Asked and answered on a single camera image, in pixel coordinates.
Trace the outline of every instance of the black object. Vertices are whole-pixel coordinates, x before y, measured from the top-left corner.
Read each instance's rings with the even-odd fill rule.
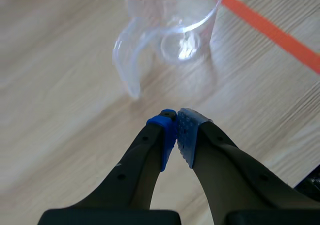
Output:
[[[320,165],[303,179],[295,190],[320,202]]]
[[[176,119],[175,112],[160,115]],[[39,225],[180,225],[175,211],[149,210],[163,141],[164,129],[147,124],[96,190],[72,207],[46,211]],[[320,203],[286,185],[210,121],[198,128],[193,170],[215,225],[320,223]]]

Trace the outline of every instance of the wood grain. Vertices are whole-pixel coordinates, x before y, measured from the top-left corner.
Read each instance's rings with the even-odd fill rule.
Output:
[[[320,0],[243,1],[320,51]],[[124,0],[0,0],[0,7],[1,224],[36,224],[45,210],[84,198],[164,108],[213,119],[291,186],[320,164],[319,77],[224,7],[211,57],[183,69],[154,58],[137,101],[112,64],[129,21]],[[151,207],[178,211],[183,224],[212,224],[177,148]]]

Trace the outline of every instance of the orange tape line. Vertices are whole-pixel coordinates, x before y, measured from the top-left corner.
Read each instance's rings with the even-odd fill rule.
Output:
[[[320,74],[320,54],[306,47],[290,34],[282,31],[242,1],[222,0],[222,4],[300,62],[314,70],[317,74]]]

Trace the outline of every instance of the screw hole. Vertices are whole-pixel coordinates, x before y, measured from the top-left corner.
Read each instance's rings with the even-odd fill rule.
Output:
[[[126,179],[126,175],[120,174],[120,175],[118,175],[118,179],[119,179],[120,181],[122,181],[122,180]]]
[[[267,176],[267,175],[264,175],[264,174],[260,174],[259,178],[260,178],[262,181],[265,181],[265,182],[269,180],[268,176]]]

